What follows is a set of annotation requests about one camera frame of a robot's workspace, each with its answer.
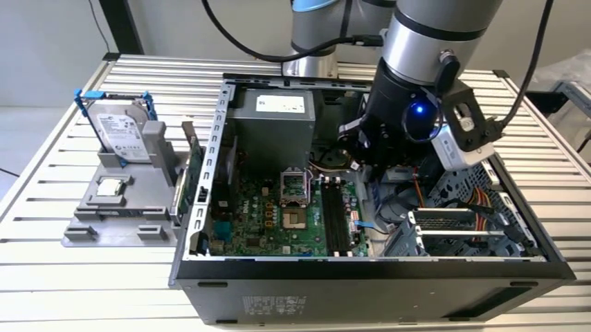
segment white wall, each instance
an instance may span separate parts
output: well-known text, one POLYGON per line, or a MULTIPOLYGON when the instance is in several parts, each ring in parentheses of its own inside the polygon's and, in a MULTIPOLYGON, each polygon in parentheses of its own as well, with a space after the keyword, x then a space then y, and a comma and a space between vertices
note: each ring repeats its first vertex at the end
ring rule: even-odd
MULTIPOLYGON (((117 49, 98 0, 98 18, 117 49)), ((146 53, 250 59, 215 30, 201 0, 130 0, 146 53)), ((255 50, 290 52, 289 0, 211 0, 230 32, 255 50)), ((544 0, 506 0, 470 68, 504 68, 516 78, 530 61, 544 0)), ((591 48, 591 0, 557 0, 541 65, 591 48)), ((62 107, 106 53, 86 0, 0 0, 0 105, 62 107)), ((341 61, 375 62, 367 49, 341 46, 341 61)))
MULTIPOLYGON (((117 51, 98 0, 111 50, 117 51)), ((107 52, 87 0, 0 0, 0 106, 66 107, 107 52)))
MULTIPOLYGON (((290 0, 210 0, 218 19, 234 37, 254 50, 287 55, 291 51, 290 0)), ((206 59, 254 59, 218 32, 201 0, 130 0, 147 54, 206 59)), ((339 47, 346 62, 375 62, 374 51, 339 47)))
MULTIPOLYGON (((505 69, 521 80, 533 54, 545 0, 505 0, 470 63, 474 69, 505 69)), ((591 48, 591 1, 557 0, 546 30, 540 67, 591 48)))
MULTIPOLYGON (((130 0, 146 52, 174 57, 250 59, 213 26, 199 0, 130 0)), ((239 41, 262 53, 290 52, 287 0, 211 0, 219 20, 239 41)), ((506 69, 524 76, 545 0, 506 0, 470 68, 506 69)), ((540 65, 591 47, 591 0, 557 0, 540 65)), ((341 61, 374 63, 370 50, 339 46, 341 61)))

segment black cable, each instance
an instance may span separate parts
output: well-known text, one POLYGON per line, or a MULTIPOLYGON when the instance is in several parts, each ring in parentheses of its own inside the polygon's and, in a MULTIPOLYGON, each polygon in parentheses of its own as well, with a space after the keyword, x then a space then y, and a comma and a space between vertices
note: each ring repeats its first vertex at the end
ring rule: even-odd
POLYGON ((407 106, 407 108, 403 110, 403 118, 402 118, 402 123, 403 123, 403 131, 405 131, 405 136, 407 137, 407 140, 410 140, 413 143, 415 144, 425 144, 425 143, 430 143, 430 141, 433 141, 435 139, 435 137, 439 135, 439 133, 442 132, 442 128, 443 128, 443 113, 442 113, 442 108, 439 105, 437 105, 437 117, 438 117, 438 127, 435 130, 435 133, 431 133, 429 138, 426 138, 425 140, 418 140, 417 138, 413 137, 413 135, 409 132, 409 128, 407 128, 407 118, 409 118, 409 109, 411 108, 411 104, 407 106))
POLYGON ((21 174, 14 173, 14 172, 6 170, 5 168, 0 168, 0 172, 5 172, 6 174, 13 175, 13 176, 15 176, 18 178, 21 177, 21 174))
POLYGON ((93 18, 95 19, 97 29, 99 29, 101 36, 103 37, 105 44, 107 45, 107 52, 111 53, 110 43, 107 38, 105 37, 103 30, 101 29, 99 20, 97 20, 95 7, 93 5, 93 0, 89 0, 89 4, 91 5, 93 18))
POLYGON ((381 36, 358 35, 358 36, 353 36, 353 37, 339 37, 333 40, 329 40, 327 42, 322 43, 319 46, 317 46, 317 47, 311 48, 310 50, 307 50, 302 53, 298 53, 295 55, 289 55, 285 57, 277 56, 277 55, 266 55, 266 54, 262 54, 262 53, 251 50, 245 44, 242 44, 237 40, 237 38, 229 33, 226 28, 222 26, 222 23, 214 14, 213 7, 210 6, 210 1, 202 0, 202 3, 203 3, 203 7, 206 9, 207 16, 209 16, 210 20, 213 21, 218 31, 221 31, 222 35, 225 35, 225 37, 234 44, 234 46, 237 46, 249 55, 251 55, 255 58, 262 59, 267 62, 294 61, 294 60, 302 59, 303 57, 307 57, 309 55, 313 55, 319 50, 323 50, 323 49, 326 49, 331 46, 339 45, 339 44, 355 44, 355 45, 362 45, 362 46, 382 46, 383 45, 383 41, 382 41, 381 36))
POLYGON ((542 19, 540 22, 538 35, 536 37, 536 45, 534 45, 533 58, 530 60, 530 67, 528 68, 526 77, 521 85, 521 90, 518 93, 518 97, 516 98, 516 103, 512 108, 512 111, 509 112, 506 118, 501 120, 501 124, 504 125, 504 127, 508 127, 513 118, 518 114, 521 103, 524 102, 524 97, 526 96, 528 88, 530 87, 530 82, 533 80, 536 68, 538 66, 540 53, 542 52, 542 44, 545 43, 548 19, 552 16, 553 5, 554 5, 554 0, 546 0, 545 11, 542 12, 542 19))
POLYGON ((375 228, 375 227, 363 227, 363 226, 359 226, 359 227, 362 227, 362 228, 370 228, 371 230, 375 230, 375 231, 379 232, 381 234, 390 235, 389 232, 385 232, 385 231, 379 230, 379 229, 375 228))

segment metal chassis frame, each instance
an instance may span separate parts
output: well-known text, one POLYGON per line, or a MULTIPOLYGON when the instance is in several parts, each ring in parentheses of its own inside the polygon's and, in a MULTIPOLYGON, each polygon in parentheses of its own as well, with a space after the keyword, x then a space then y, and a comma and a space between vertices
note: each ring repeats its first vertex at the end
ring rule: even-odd
POLYGON ((501 278, 512 285, 524 285, 521 281, 528 280, 528 285, 536 285, 528 292, 498 304, 492 310, 478 316, 477 320, 486 320, 506 312, 510 308, 526 303, 541 294, 558 288, 576 279, 576 275, 550 240, 542 224, 540 223, 525 197, 517 188, 516 182, 504 167, 504 162, 494 156, 492 165, 502 180, 505 191, 512 195, 518 208, 524 211, 524 217, 529 223, 530 230, 536 235, 542 249, 548 253, 546 262, 516 262, 508 261, 479 261, 478 258, 466 259, 438 259, 437 257, 414 257, 410 259, 393 257, 385 260, 359 259, 359 257, 327 257, 322 261, 310 259, 254 259, 254 257, 233 257, 225 261, 215 257, 199 257, 190 254, 190 247, 195 246, 202 231, 206 230, 207 211, 211 199, 213 179, 215 175, 215 165, 218 162, 218 151, 221 149, 221 135, 225 130, 227 108, 237 93, 237 86, 247 84, 249 87, 283 86, 309 89, 311 85, 319 85, 325 89, 350 89, 354 91, 367 91, 367 82, 343 80, 310 80, 298 77, 266 77, 251 75, 225 75, 222 84, 221 99, 215 111, 215 122, 213 126, 213 139, 206 149, 206 162, 201 175, 198 191, 201 199, 194 204, 194 210, 187 228, 179 234, 179 244, 177 248, 173 271, 170 276, 171 286, 182 286, 186 289, 199 288, 210 283, 219 283, 227 286, 233 280, 242 280, 258 284, 258 281, 275 280, 286 282, 286 287, 295 280, 334 280, 335 283, 343 280, 375 280, 375 279, 433 279, 434 282, 446 282, 450 279, 494 279, 501 278))

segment wire bundle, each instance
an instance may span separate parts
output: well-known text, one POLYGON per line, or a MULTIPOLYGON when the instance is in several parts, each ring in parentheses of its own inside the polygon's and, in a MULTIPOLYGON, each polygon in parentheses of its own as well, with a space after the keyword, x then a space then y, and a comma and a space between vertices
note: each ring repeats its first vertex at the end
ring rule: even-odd
MULTIPOLYGON (((469 204, 477 204, 481 206, 486 206, 488 208, 493 207, 492 199, 481 188, 474 188, 473 191, 473 197, 470 198, 469 204)), ((488 230, 488 219, 481 216, 478 213, 475 214, 475 230, 484 231, 488 230)))

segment small chip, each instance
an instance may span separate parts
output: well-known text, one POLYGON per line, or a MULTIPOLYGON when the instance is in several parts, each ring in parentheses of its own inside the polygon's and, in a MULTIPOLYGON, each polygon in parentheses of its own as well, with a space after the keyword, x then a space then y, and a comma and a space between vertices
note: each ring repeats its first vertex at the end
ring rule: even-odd
POLYGON ((355 210, 351 211, 351 220, 353 221, 358 221, 359 220, 359 212, 357 212, 355 210))
POLYGON ((261 238, 254 237, 247 239, 247 247, 261 247, 261 238))
POLYGON ((103 178, 97 189, 97 196, 115 197, 122 192, 125 182, 118 178, 103 178))

